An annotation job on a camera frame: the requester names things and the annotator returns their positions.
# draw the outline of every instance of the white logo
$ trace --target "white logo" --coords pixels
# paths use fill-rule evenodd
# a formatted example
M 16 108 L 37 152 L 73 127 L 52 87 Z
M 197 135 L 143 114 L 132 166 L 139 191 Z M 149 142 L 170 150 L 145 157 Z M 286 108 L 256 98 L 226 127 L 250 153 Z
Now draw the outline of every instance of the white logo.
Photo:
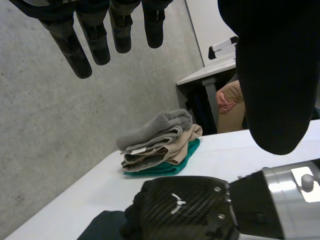
M 180 208 L 182 208 L 182 205 L 187 203 L 185 201 L 182 201 L 182 199 L 178 197 L 176 194 L 171 193 L 171 195 L 176 198 L 176 208 L 171 211 L 171 214 L 173 215 L 176 214 L 180 210 Z

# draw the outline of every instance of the desk leg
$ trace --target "desk leg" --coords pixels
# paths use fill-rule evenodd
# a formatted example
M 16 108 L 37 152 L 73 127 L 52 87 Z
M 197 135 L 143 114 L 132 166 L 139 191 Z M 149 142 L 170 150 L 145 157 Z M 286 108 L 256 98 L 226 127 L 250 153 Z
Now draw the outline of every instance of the desk leg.
M 202 81 L 202 85 L 205 87 L 206 94 L 208 95 L 209 104 L 211 107 L 212 116 L 214 119 L 214 124 L 218 130 L 218 119 L 219 119 L 219 109 L 216 101 L 217 89 L 215 86 L 216 79 L 207 79 Z

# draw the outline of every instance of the stack of folded towels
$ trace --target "stack of folded towels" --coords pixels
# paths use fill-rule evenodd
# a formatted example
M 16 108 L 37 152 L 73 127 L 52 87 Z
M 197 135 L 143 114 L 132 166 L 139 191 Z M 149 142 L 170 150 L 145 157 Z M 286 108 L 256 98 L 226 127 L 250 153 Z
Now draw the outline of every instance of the stack of folded towels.
M 160 112 L 150 122 L 117 139 L 126 175 L 169 176 L 180 172 L 200 144 L 201 126 L 184 109 Z

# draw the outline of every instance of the person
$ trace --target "person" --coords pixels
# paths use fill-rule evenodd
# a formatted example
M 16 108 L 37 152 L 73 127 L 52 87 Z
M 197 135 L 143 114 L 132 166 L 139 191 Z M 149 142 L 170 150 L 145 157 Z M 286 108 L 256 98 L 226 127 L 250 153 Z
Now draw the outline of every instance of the person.
M 219 110 L 218 134 L 242 130 L 246 109 L 237 74 L 216 92 L 215 99 Z

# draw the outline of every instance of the desk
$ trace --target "desk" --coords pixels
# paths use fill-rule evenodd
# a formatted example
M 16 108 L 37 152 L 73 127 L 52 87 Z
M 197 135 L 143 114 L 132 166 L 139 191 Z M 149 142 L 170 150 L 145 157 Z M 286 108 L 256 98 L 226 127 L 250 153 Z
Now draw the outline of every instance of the desk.
M 205 87 L 210 103 L 212 116 L 214 119 L 215 126 L 218 126 L 218 105 L 216 102 L 216 78 L 215 74 L 234 69 L 236 67 L 236 53 L 228 54 L 224 57 L 217 58 L 213 64 L 203 67 L 195 73 L 185 77 L 184 79 L 176 83 L 177 86 L 181 86 L 194 81 L 202 81 L 202 85 Z
M 320 157 L 320 120 L 310 123 L 298 147 L 278 156 L 259 148 L 248 130 L 200 137 L 201 144 L 180 176 L 212 176 L 232 182 L 263 167 Z M 103 210 L 125 210 L 144 181 L 123 175 L 116 151 L 49 203 L 6 240 L 76 240 Z M 256 237 L 241 236 L 241 240 Z

